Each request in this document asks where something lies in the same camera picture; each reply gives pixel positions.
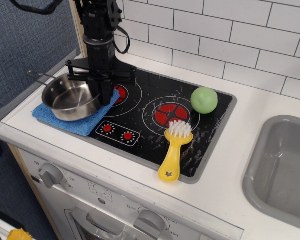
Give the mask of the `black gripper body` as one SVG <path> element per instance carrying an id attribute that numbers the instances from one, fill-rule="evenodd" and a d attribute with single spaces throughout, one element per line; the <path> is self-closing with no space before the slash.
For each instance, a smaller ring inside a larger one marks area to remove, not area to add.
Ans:
<path id="1" fill-rule="evenodd" d="M 85 41 L 87 57 L 69 60 L 68 79 L 73 81 L 105 81 L 135 84 L 137 81 L 135 66 L 117 59 L 117 45 L 114 41 Z"/>

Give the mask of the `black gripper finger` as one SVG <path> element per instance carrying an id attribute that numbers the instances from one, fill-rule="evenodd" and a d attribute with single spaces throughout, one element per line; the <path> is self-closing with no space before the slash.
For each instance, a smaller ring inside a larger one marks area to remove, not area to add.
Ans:
<path id="1" fill-rule="evenodd" d="M 103 105 L 109 105 L 111 103 L 111 98 L 114 94 L 114 84 L 111 79 L 106 79 L 101 82 L 101 93 Z"/>
<path id="2" fill-rule="evenodd" d="M 93 78 L 88 78 L 87 85 L 88 85 L 90 94 L 93 98 L 100 96 L 100 94 L 102 93 L 102 86 L 101 86 L 100 81 L 95 80 Z"/>

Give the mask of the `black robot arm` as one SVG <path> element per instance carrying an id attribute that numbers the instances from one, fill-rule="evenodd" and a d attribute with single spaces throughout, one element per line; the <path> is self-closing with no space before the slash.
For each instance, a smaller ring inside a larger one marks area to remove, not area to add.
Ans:
<path id="1" fill-rule="evenodd" d="M 137 68 L 116 57 L 120 50 L 114 32 L 127 34 L 119 26 L 122 10 L 115 0 L 77 0 L 75 5 L 83 25 L 87 57 L 66 62 L 68 78 L 86 82 L 91 95 L 107 106 L 117 83 L 136 82 Z"/>

